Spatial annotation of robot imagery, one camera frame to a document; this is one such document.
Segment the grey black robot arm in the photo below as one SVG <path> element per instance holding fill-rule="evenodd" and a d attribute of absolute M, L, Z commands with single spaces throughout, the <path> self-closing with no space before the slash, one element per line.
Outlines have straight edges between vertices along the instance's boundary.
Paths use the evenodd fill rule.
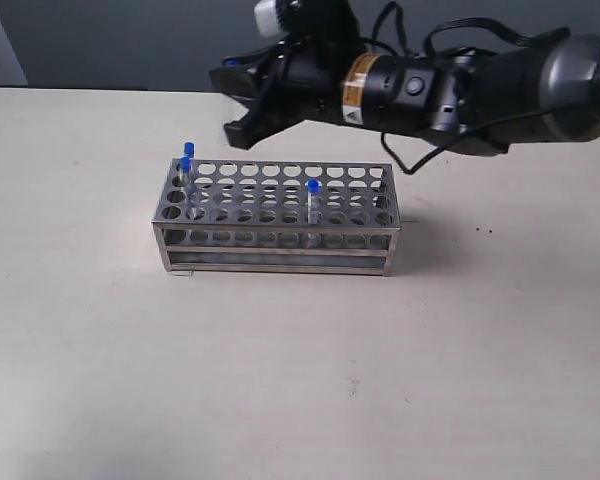
<path fill-rule="evenodd" d="M 452 20 L 440 32 L 476 28 L 510 45 L 392 49 L 362 36 L 345 1 L 261 1 L 254 9 L 271 46 L 224 59 L 214 89 L 243 105 L 224 127 L 250 149 L 304 121 L 418 138 L 471 156 L 514 144 L 600 137 L 600 37 L 566 28 L 526 36 L 485 17 Z"/>

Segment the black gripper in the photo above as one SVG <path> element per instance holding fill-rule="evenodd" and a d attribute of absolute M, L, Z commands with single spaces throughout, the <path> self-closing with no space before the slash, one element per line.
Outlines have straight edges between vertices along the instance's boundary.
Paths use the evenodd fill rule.
<path fill-rule="evenodd" d="M 364 37 L 346 1 L 283 1 L 285 33 L 275 47 L 226 57 L 209 72 L 214 90 L 246 108 L 223 125 L 228 145 L 257 143 L 311 120 L 414 137 L 441 150 L 495 155 L 469 107 L 478 73 L 494 53 L 457 47 L 412 52 L 402 25 L 401 52 Z"/>

